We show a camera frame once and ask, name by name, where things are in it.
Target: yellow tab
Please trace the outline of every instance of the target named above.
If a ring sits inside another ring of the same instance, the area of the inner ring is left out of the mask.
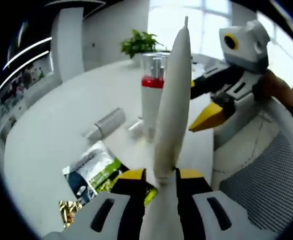
[[[137,170],[128,170],[122,173],[122,175],[119,177],[119,179],[135,179],[135,180],[141,180],[143,168],[137,169]]]
[[[227,119],[223,113],[223,108],[215,102],[210,103],[191,124],[189,130],[198,132],[205,129],[210,129],[223,124]]]
[[[181,179],[204,178],[204,175],[194,169],[179,169]]]

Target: ceiling light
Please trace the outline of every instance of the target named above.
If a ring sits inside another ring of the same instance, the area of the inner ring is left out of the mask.
[[[33,58],[31,58],[29,61],[27,61],[27,62],[25,62],[24,64],[22,64],[21,66],[19,66],[16,70],[14,70],[11,74],[10,74],[10,76],[8,76],[5,80],[4,80],[4,82],[2,82],[2,84],[0,85],[0,89],[7,83],[7,81],[14,75],[14,74],[16,74],[18,71],[20,71],[22,68],[24,68],[26,65],[28,65],[28,64],[30,64],[30,63],[32,63],[32,62],[34,62],[35,60],[37,60],[38,58],[41,58],[42,56],[44,56],[44,55],[46,55],[46,54],[48,54],[49,53],[49,51],[45,51],[45,52],[42,52],[41,54],[39,54],[39,55],[37,55],[37,56],[35,56],[35,57],[33,57]]]
[[[47,41],[50,41],[51,39],[52,39],[52,37],[50,36],[50,37],[48,37],[48,38],[46,38],[46,39],[43,39],[43,40],[41,40],[41,41],[38,41],[38,42],[32,44],[31,46],[28,46],[27,48],[23,49],[23,50],[20,51],[17,55],[15,55],[14,57],[12,57],[12,58],[11,58],[11,59],[5,64],[5,66],[3,67],[2,70],[4,70],[7,66],[9,66],[10,63],[12,63],[15,59],[17,59],[18,57],[20,57],[20,56],[21,56],[22,54],[24,54],[25,52],[29,51],[30,49],[32,49],[32,48],[34,48],[34,47],[36,47],[36,46],[38,46],[38,45],[40,45],[40,44],[43,44],[43,43],[45,43],[45,42],[47,42]]]

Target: window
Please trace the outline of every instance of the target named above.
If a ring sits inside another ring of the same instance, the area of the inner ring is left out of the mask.
[[[265,15],[258,12],[257,19],[270,36],[270,42],[267,44],[268,68],[292,87],[293,39]]]
[[[228,0],[150,0],[147,30],[171,50],[188,16],[191,52],[223,59],[219,29],[231,24]]]

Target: gold foil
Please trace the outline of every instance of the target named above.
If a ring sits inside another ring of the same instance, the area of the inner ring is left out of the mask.
[[[77,201],[59,201],[60,213],[64,228],[68,228],[75,222],[75,214],[82,208],[82,204]]]

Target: gray mesh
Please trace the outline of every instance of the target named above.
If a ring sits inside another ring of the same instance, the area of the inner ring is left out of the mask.
[[[281,232],[293,217],[293,149],[283,133],[220,190],[247,210],[252,224]]]

